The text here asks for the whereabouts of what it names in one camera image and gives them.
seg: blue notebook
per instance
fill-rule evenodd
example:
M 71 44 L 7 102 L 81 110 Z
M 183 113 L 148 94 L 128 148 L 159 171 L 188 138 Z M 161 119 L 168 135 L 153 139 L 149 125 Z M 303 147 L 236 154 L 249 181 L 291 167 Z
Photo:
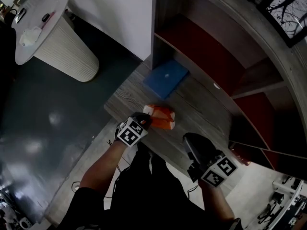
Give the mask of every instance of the blue notebook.
M 143 83 L 160 98 L 165 99 L 189 71 L 175 60 L 170 60 L 155 68 Z

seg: orange sponge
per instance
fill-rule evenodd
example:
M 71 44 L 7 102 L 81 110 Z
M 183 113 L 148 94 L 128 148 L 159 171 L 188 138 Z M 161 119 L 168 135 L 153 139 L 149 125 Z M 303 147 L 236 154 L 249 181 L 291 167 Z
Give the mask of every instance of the orange sponge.
M 157 105 L 146 105 L 143 112 L 151 116 L 151 126 L 162 129 L 173 129 L 175 127 L 175 113 L 168 108 Z

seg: forearm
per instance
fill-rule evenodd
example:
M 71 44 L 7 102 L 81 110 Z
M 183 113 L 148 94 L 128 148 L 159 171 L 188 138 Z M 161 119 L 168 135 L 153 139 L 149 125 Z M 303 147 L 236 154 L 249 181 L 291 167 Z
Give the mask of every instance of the forearm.
M 84 174 L 80 187 L 92 188 L 105 196 L 126 147 L 123 142 L 114 141 L 109 149 Z
M 201 180 L 199 184 L 202 189 L 205 211 L 221 222 L 234 220 L 235 215 L 227 203 L 221 188 L 208 186 Z

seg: round table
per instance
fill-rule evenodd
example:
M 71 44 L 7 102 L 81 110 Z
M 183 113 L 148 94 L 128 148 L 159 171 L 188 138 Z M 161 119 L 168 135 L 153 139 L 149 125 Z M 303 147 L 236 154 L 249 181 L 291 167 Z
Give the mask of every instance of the round table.
M 12 28 L 16 31 L 15 61 L 22 65 L 33 56 L 81 82 L 90 81 L 98 72 L 99 61 L 63 18 L 68 0 L 27 0 L 19 8 L 26 14 Z M 45 14 L 53 14 L 32 46 L 19 41 L 25 29 L 42 25 Z

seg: dark floor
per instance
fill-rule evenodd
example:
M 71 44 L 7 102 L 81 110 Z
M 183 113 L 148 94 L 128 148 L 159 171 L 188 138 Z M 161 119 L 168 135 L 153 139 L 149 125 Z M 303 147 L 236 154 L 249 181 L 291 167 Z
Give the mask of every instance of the dark floor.
M 0 124 L 2 185 L 33 222 L 110 116 L 104 103 L 140 60 L 76 18 L 75 32 L 98 57 L 100 71 L 81 83 L 33 57 L 22 65 Z

